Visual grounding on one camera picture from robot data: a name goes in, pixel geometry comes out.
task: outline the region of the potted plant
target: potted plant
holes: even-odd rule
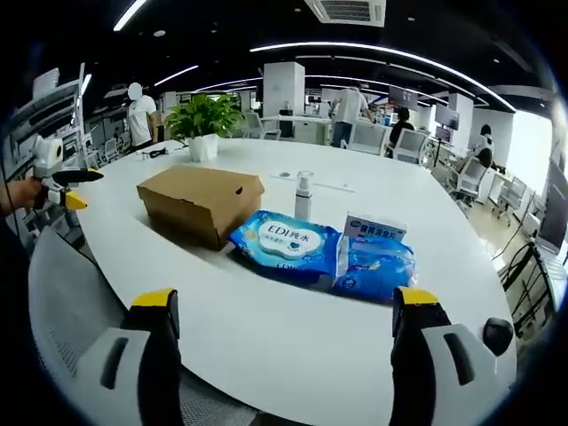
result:
[[[187,143],[192,159],[203,162],[217,156],[217,138],[230,136],[244,119],[235,107],[230,96],[214,100],[199,94],[193,96],[191,102],[175,106],[166,123],[171,137]]]

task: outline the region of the green plant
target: green plant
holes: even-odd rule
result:
[[[175,106],[166,123],[175,140],[183,141],[185,138],[197,138],[211,133],[225,138],[244,119],[244,115],[235,107],[233,98],[227,95],[217,100],[206,95],[195,95],[191,102]]]

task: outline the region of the window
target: window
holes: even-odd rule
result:
[[[517,111],[507,169],[542,195],[552,148],[552,122],[548,118]]]

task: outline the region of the air conditioning vent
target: air conditioning vent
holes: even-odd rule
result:
[[[384,27],[386,0],[304,0],[325,24]]]

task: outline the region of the man in white shirt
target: man in white shirt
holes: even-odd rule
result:
[[[128,123],[132,135],[133,153],[138,149],[146,148],[158,141],[158,122],[156,118],[156,104],[152,98],[142,94],[142,87],[133,83],[128,91],[132,103],[128,108]],[[152,123],[152,134],[148,126],[148,120]]]
[[[353,124],[357,123],[359,111],[363,110],[371,122],[373,122],[373,116],[369,111],[367,100],[359,91],[359,87],[350,87],[349,89],[345,89],[341,98],[334,100],[331,104],[330,114],[335,111],[337,103],[339,103],[339,110],[335,115],[334,136],[331,146],[340,148],[342,140],[345,141],[345,144],[349,144],[351,130],[353,128]]]

